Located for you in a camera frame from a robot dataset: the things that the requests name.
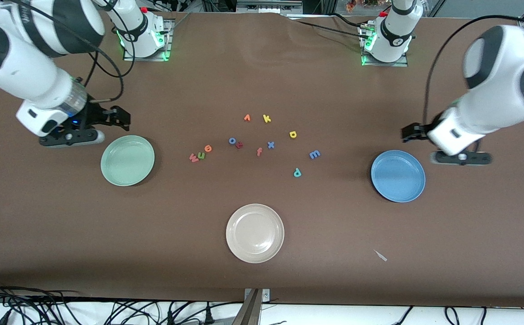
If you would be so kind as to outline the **orange artificial flowers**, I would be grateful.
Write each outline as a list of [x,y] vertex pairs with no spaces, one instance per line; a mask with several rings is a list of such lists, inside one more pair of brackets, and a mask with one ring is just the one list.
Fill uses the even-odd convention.
[[344,5],[347,13],[354,10],[375,9],[380,5],[380,0],[346,0]]

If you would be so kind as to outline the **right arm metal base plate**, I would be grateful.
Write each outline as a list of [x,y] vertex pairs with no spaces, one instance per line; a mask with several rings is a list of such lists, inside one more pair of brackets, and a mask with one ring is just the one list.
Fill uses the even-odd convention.
[[118,30],[125,61],[169,61],[175,20],[146,16],[142,24],[131,30]]

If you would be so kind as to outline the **brown table cover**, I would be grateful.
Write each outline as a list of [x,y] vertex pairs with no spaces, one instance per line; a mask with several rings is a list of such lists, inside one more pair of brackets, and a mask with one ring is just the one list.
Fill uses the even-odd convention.
[[[408,67],[394,68],[361,66],[352,37],[278,14],[192,13],[174,30],[170,60],[137,62],[116,101],[130,134],[155,150],[150,175],[128,187],[100,170],[121,128],[101,126],[103,144],[43,148],[15,117],[20,101],[0,90],[0,285],[149,300],[241,301],[246,288],[269,288],[280,303],[524,306],[524,122],[485,136],[493,163],[482,167],[432,164],[432,144],[401,142],[401,128],[422,117],[433,56],[463,24],[421,20]],[[212,152],[191,162],[206,145]],[[388,150],[421,163],[416,200],[388,201],[373,187],[372,162]],[[227,246],[229,218],[249,204],[284,224],[266,263]]]

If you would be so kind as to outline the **aluminium frame profile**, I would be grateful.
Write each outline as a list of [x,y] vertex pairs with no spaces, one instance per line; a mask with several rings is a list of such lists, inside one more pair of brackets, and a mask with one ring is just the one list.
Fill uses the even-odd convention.
[[237,13],[303,14],[302,0],[236,0]]

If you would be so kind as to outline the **green plate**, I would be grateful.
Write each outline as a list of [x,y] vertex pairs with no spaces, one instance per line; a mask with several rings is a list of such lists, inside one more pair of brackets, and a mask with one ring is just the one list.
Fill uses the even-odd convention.
[[100,162],[105,179],[116,186],[133,186],[152,172],[155,151],[146,138],[127,135],[117,138],[105,148]]

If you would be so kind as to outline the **blue plate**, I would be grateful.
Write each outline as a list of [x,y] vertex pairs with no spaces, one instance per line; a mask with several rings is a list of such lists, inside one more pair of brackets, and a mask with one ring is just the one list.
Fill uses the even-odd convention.
[[426,187],[426,175],[421,163],[401,150],[379,154],[372,162],[370,177],[381,197],[397,203],[416,200]]

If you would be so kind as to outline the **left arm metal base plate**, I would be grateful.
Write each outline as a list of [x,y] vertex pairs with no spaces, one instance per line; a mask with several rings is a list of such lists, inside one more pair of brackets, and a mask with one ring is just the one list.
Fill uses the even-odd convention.
[[405,37],[386,37],[382,29],[377,25],[362,24],[357,28],[361,48],[361,64],[363,66],[387,66],[387,67],[406,67],[408,66],[409,43],[413,36]]

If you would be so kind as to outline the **beige plate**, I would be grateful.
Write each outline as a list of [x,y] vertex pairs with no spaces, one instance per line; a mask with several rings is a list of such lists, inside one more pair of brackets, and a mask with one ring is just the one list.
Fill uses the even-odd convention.
[[227,222],[225,238],[231,253],[241,261],[260,264],[278,254],[284,243],[282,218],[270,206],[249,204],[235,210]]

